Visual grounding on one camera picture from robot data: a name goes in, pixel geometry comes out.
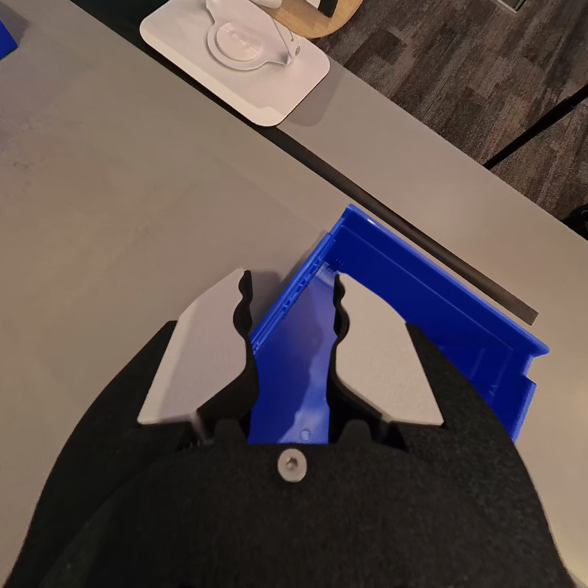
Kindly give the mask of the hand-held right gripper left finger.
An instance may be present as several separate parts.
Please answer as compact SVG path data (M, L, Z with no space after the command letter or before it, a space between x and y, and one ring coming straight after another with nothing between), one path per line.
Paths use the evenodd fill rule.
M247 440L259 376L250 337L252 273L236 269L181 313L137 416L141 426L187 423L211 444L231 421Z

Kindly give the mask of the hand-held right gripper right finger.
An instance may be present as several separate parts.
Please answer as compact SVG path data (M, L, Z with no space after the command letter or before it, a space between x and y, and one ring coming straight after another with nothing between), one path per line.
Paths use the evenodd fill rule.
M334 334L327 370L328 442L351 421L377 443L404 448L400 424L444 424L407 323L347 273L334 279Z

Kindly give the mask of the blue plastic bin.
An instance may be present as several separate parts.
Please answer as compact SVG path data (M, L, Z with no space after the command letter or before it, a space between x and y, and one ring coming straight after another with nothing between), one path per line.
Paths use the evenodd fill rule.
M18 48L18 43L8 31L4 23L0 22L0 59L4 59Z
M349 205L254 328L259 376L248 442L324 444L334 333L334 277L343 272L389 303L474 385L517 441L548 347L464 284Z

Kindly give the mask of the wood-framed sign board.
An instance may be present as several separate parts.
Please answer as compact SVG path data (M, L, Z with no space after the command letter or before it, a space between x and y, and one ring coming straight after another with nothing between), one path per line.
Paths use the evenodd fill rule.
M292 33L313 40L341 29L362 3L363 1L338 1L331 18L327 18L307 1L283 1L278 9L265 6L261 9Z

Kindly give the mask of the black metal furniture frame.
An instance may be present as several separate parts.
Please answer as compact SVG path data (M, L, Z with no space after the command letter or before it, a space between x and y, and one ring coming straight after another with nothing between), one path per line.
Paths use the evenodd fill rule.
M563 99L555 107L545 113L541 118L533 123L531 127L522 132L516 139L512 140L503 149L489 158L483 167L492 170L495 166L509 158L532 139L539 136L544 131L561 121L568 114L571 114L584 100L587 99L587 84L582 86L578 91L569 97Z

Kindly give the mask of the white square base plate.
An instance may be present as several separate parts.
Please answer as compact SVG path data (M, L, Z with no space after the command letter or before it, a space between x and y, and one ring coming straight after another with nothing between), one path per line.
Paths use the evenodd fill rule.
M142 39L255 125L281 123L327 76L327 55L251 1L168 1Z

